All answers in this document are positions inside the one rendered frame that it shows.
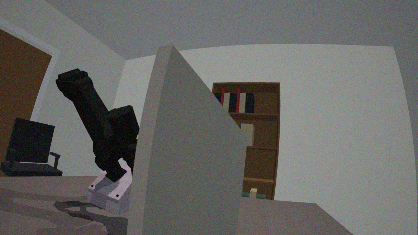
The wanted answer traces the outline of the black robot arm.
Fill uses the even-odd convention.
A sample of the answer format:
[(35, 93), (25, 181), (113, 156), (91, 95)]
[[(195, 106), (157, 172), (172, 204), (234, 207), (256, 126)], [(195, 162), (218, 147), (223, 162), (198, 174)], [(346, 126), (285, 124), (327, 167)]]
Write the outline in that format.
[(133, 175), (139, 125), (131, 105), (110, 111), (96, 92), (88, 73), (80, 69), (58, 75), (56, 85), (70, 99), (93, 141), (95, 163), (116, 182), (125, 173), (118, 160), (123, 158)]

